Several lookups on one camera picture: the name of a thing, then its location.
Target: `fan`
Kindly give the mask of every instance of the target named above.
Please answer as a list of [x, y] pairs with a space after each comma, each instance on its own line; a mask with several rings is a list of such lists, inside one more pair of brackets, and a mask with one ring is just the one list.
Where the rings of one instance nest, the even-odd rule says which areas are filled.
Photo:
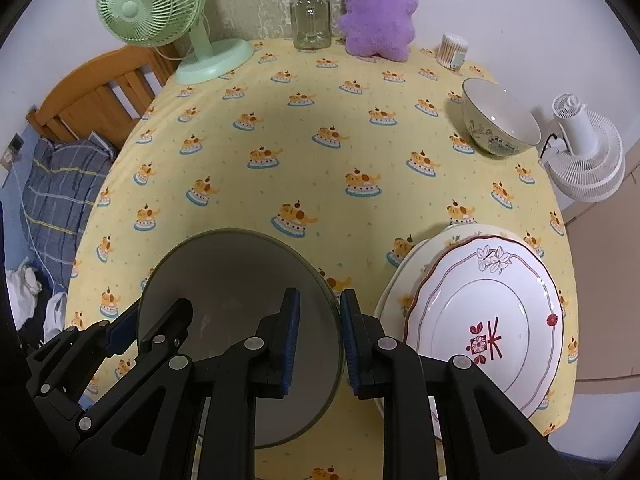
[[194, 53], [184, 58], [175, 78], [196, 84], [233, 70], [254, 53], [244, 40], [211, 43], [202, 22], [205, 0], [96, 0], [100, 20], [120, 40], [158, 47], [189, 33]]
[[580, 202], [600, 202], [614, 194], [625, 177], [625, 153], [616, 127], [586, 110], [573, 94], [556, 97], [553, 111], [566, 147], [543, 158], [551, 180]]

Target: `table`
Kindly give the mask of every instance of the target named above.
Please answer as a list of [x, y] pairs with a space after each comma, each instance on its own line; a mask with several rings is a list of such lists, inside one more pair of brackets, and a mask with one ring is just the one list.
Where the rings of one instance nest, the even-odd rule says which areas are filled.
[[[564, 225], [535, 150], [497, 159], [469, 139], [466, 77], [412, 48], [399, 64], [348, 56], [334, 44], [297, 52], [263, 41], [235, 72], [193, 88], [171, 79], [107, 177], [78, 251], [67, 324], [86, 328], [135, 301], [156, 263], [181, 241], [226, 227], [290, 245], [340, 292], [356, 289], [372, 314], [396, 267], [387, 257], [459, 216], [523, 237], [561, 289], [564, 349], [543, 433], [565, 423], [577, 357], [578, 311]], [[507, 205], [494, 200], [502, 187]], [[135, 348], [105, 362], [97, 399], [134, 364]], [[296, 440], [256, 452], [256, 474], [276, 480], [369, 480], [382, 471], [383, 424], [373, 401], [343, 378], [322, 419]]]

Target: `glass jar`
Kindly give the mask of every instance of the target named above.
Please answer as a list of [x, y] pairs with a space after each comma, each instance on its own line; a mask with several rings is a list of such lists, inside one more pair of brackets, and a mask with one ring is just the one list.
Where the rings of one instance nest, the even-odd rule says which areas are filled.
[[293, 45], [299, 50], [331, 46], [331, 1], [290, 0]]

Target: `stuffed toy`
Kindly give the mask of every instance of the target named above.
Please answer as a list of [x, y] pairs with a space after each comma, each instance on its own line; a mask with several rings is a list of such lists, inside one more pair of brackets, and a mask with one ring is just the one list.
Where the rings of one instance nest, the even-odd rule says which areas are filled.
[[352, 56], [379, 54], [392, 61], [409, 59], [415, 38], [411, 15], [418, 0], [344, 0], [347, 13], [340, 19], [346, 49]]

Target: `wooden headboard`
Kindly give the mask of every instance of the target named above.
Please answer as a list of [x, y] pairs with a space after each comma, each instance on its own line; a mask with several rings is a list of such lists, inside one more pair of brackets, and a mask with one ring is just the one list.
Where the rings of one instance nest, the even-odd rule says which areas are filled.
[[[172, 44], [160, 50], [168, 57], [177, 57]], [[143, 76], [143, 66], [151, 67], [164, 86], [177, 62], [165, 59], [152, 48], [124, 46], [108, 52], [67, 75], [49, 92], [40, 109], [27, 114], [27, 120], [50, 140], [73, 142], [87, 138], [93, 130], [120, 148], [154, 98]], [[131, 118], [110, 83], [120, 86], [138, 117]]]

